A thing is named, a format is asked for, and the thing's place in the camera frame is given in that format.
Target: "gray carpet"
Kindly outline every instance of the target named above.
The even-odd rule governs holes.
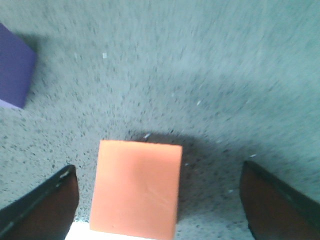
[[[320,201],[320,2],[0,0],[38,53],[0,109],[0,207],[66,164],[88,221],[100,139],[184,147],[177,240],[249,240],[242,162]]]

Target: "orange foam block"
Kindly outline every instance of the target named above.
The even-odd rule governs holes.
[[[179,145],[102,140],[90,229],[172,240],[181,157]]]

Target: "purple foam block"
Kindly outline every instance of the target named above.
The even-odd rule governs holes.
[[[0,107],[23,108],[37,54],[0,23]]]

